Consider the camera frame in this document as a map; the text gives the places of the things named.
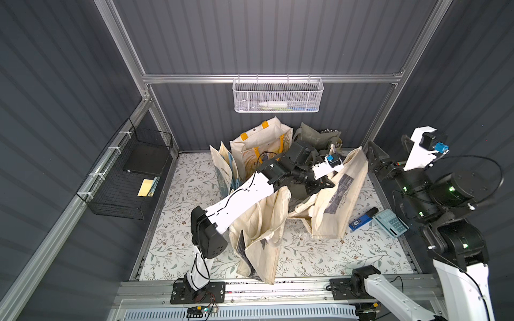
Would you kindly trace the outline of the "cream tote with purple print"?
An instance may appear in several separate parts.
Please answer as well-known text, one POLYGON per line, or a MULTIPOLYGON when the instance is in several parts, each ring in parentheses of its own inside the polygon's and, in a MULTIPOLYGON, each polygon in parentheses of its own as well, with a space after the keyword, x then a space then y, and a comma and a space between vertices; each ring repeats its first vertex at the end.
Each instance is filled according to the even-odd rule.
POLYGON ((289 219, 302 221, 314 239, 342 239, 368 173, 369 161, 361 147, 346 156, 343 168, 329 179, 334 187, 323 189, 296 205, 289 219))

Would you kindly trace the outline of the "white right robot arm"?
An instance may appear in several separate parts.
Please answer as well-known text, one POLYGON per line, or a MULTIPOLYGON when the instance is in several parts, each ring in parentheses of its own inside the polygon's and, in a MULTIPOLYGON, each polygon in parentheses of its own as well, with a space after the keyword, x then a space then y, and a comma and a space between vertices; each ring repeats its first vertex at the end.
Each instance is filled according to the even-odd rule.
POLYGON ((495 191, 472 171, 455 171, 436 181, 426 173, 447 157, 449 148, 432 136, 419 143, 403 138, 409 158, 395 162, 376 143, 368 144, 367 157, 380 179, 393 179, 398 193, 416 210, 422 239, 438 274, 447 320, 494 320, 489 295, 489 254, 485 238, 466 218, 489 205, 495 191))

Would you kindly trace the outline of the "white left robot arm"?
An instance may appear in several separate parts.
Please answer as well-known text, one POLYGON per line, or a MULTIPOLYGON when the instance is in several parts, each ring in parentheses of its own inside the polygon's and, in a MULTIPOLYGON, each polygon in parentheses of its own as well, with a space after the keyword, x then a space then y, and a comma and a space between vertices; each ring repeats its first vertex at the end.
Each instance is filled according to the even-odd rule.
POLYGON ((265 160, 254 174, 233 193, 218 203, 191 212, 191 234, 195 249, 194 263, 184 283, 194 292, 207 288, 214 258, 228 246, 223 233, 252 206, 289 185, 300 185, 307 196, 332 188, 329 174, 341 171, 343 160, 333 151, 326 156, 305 141, 294 142, 289 150, 265 160))

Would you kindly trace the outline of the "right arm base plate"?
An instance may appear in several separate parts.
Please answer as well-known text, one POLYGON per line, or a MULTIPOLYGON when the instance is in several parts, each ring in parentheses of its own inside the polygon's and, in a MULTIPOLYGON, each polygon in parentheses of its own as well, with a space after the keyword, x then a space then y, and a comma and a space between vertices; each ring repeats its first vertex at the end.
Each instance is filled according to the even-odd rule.
POLYGON ((334 300, 353 300, 357 296, 352 290, 351 278, 332 278, 325 290, 330 292, 334 300))

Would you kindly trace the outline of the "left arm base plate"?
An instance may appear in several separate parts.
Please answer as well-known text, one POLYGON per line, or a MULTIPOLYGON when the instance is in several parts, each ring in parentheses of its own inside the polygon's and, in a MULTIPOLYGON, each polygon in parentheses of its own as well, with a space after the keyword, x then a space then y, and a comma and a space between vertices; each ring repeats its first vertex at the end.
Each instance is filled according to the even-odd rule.
POLYGON ((226 294, 225 282, 210 282, 201 290, 194 290, 187 282, 178 280, 173 284, 169 303, 178 304, 204 304, 224 303, 226 294))

